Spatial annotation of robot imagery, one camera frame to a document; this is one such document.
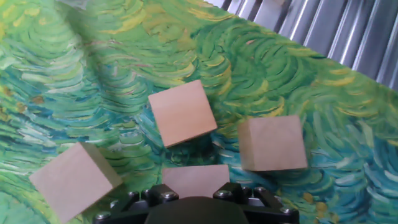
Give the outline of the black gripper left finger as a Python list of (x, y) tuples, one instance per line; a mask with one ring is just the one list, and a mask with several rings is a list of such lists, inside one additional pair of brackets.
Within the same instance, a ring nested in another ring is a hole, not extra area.
[(154, 207), (178, 199), (178, 193), (165, 184), (128, 192), (125, 198), (112, 201), (109, 210), (98, 212), (93, 224), (144, 224)]

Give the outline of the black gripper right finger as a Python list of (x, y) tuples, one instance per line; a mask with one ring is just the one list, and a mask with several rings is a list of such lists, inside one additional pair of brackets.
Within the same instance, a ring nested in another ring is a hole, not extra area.
[(233, 202), (243, 210), (249, 223), (299, 224), (299, 211), (283, 205), (279, 198), (264, 187), (243, 187), (227, 182), (214, 194), (214, 199)]

